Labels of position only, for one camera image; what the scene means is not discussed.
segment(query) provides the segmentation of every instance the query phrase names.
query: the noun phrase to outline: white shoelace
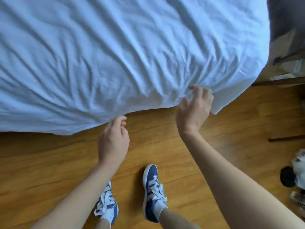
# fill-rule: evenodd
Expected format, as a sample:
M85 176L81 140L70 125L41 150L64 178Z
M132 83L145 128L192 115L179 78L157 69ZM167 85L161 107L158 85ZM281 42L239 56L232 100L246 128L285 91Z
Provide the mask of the white shoelace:
M102 215L106 212L108 205L114 204L113 206L115 206L117 204L113 196L110 197L111 195L110 189L102 193L101 200L97 203L97 208L94 211L95 215Z
M159 184L158 177L155 175L153 180L148 182L148 193L152 192L149 196L147 196L147 200L161 200L164 203L167 202L167 198L163 193L163 184Z

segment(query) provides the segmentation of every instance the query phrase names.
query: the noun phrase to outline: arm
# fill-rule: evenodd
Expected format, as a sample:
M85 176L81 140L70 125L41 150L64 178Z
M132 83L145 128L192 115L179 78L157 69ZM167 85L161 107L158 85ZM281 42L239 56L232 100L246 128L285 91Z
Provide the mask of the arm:
M191 86L192 102L184 99L177 110L179 134L204 175L231 228L304 228L305 223L245 173L234 167L199 134L208 117L211 91Z
M110 121L98 141L99 163L91 174L31 229L81 229L129 146L125 116Z

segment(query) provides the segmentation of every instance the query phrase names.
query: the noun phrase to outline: foot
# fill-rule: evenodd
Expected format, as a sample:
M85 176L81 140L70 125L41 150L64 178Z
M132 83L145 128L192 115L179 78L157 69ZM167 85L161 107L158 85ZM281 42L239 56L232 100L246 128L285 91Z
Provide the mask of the foot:
M98 199L97 208L94 210L94 214L101 215L101 219L107 219L109 223L113 225L118 213L119 207L113 198L111 181L109 181L104 192Z
M143 175L143 187L145 190L144 217L151 222L158 223L161 211L167 208L167 198L163 194L163 185L159 184L158 169L155 165L146 167Z

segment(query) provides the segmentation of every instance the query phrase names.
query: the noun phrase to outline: hardwood flooring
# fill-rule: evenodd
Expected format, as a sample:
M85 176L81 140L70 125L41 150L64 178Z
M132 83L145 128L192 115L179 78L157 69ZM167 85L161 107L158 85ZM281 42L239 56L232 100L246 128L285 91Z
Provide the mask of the hardwood flooring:
M202 228L228 228L198 167L179 138L175 108L128 114L130 148L112 179L120 213L112 228L160 228L142 216L142 173L158 166L168 207ZM219 114L210 116L203 137L247 175L293 208L279 180L305 140L267 141L305 133L296 87L251 87ZM29 228L69 193L97 162L103 126L72 136L0 134L0 228ZM94 228L90 215L84 228Z

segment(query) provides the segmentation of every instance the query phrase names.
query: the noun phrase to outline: hand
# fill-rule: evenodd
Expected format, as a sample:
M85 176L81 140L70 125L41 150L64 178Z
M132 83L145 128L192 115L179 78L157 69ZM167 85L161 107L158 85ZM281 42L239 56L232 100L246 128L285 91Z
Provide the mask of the hand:
M109 121L98 139L99 163L115 163L120 165L124 160L128 147L129 135L126 125L126 116L120 116Z
M193 100L181 100L176 112L176 124L179 133L198 132L204 121L209 116L214 99L212 91L197 85L189 86L193 90Z

